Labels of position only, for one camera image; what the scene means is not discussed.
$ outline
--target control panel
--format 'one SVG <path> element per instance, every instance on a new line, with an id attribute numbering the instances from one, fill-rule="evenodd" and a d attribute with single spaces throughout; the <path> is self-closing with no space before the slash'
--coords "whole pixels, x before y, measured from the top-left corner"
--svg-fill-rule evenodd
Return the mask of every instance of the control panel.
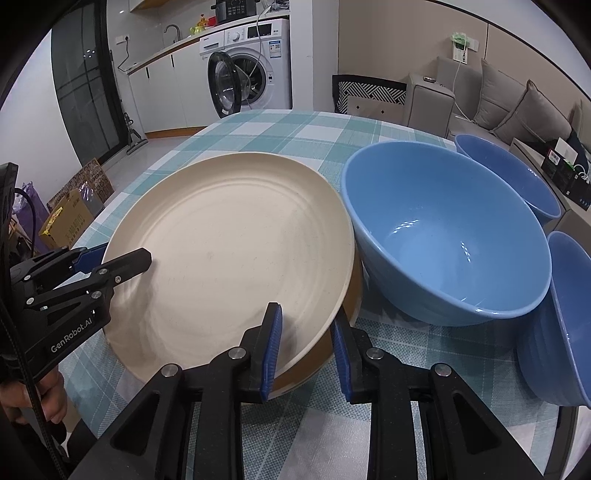
<path id="1" fill-rule="evenodd" d="M 259 34 L 262 40 L 281 36 L 281 22 L 270 20 L 256 24 L 241 25 L 239 27 L 228 28 L 226 30 L 225 47 L 240 43 L 258 42 Z"/>

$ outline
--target electronic device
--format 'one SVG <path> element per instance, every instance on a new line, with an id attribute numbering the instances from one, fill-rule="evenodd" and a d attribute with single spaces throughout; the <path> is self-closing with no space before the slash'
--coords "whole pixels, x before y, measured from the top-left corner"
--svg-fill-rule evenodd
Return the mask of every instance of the electronic device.
<path id="1" fill-rule="evenodd" d="M 260 0 L 217 0 L 216 4 L 212 5 L 212 10 L 216 11 L 217 24 L 254 17 L 258 1 Z"/>

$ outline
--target purple bag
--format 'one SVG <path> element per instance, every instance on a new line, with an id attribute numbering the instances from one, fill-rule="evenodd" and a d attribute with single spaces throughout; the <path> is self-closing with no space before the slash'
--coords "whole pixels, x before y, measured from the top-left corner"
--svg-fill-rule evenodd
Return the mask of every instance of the purple bag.
<path id="1" fill-rule="evenodd" d="M 22 189 L 27 195 L 29 195 L 33 202 L 33 206 L 35 207 L 35 228 L 37 231 L 33 232 L 33 212 L 31 211 L 31 207 L 25 197 L 18 193 L 14 195 L 12 212 L 17 216 L 18 223 L 21 224 L 23 230 L 25 230 L 25 233 L 31 240 L 33 240 L 33 235 L 35 235 L 35 250 L 42 254 L 47 253 L 50 249 L 39 237 L 39 230 L 45 223 L 45 220 L 47 220 L 49 213 L 44 203 L 39 198 L 39 195 L 33 186 L 33 182 L 30 181 L 27 184 L 23 184 Z"/>

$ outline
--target sofa armrest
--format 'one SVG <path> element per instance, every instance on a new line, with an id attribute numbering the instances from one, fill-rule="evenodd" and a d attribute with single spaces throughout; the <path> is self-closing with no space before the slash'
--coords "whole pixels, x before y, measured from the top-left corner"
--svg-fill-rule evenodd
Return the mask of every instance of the sofa armrest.
<path id="1" fill-rule="evenodd" d="M 425 82 L 423 76 L 408 76 L 402 124 L 445 138 L 452 108 L 453 92 L 438 83 Z"/>

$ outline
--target tablecloth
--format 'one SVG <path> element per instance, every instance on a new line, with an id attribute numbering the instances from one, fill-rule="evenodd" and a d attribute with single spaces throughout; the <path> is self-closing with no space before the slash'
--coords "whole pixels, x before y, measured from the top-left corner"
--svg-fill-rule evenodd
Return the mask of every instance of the tablecloth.
<path id="1" fill-rule="evenodd" d="M 453 143 L 439 137 L 354 116 L 273 110 L 231 115 L 189 138 L 141 174 L 117 195 L 76 246 L 108 242 L 126 212 L 148 189 L 193 162 L 228 152 L 277 153 L 317 170 L 339 190 L 340 174 L 351 154 L 385 140 L 416 140 L 455 150 Z M 402 317 L 368 284 L 356 326 L 369 333 L 375 346 L 405 363 L 451 365 L 543 471 L 558 407 L 536 398 L 525 384 L 514 351 L 514 323 L 497 320 L 463 328 L 427 325 Z M 102 332 L 68 356 L 60 371 L 69 397 L 96 435 L 105 431 L 142 386 L 118 361 Z M 345 401 L 334 361 L 295 391 L 264 405 L 244 405 L 242 411 L 246 479 L 366 477 L 370 407 Z M 425 478 L 416 405 L 413 412 L 420 478 Z"/>

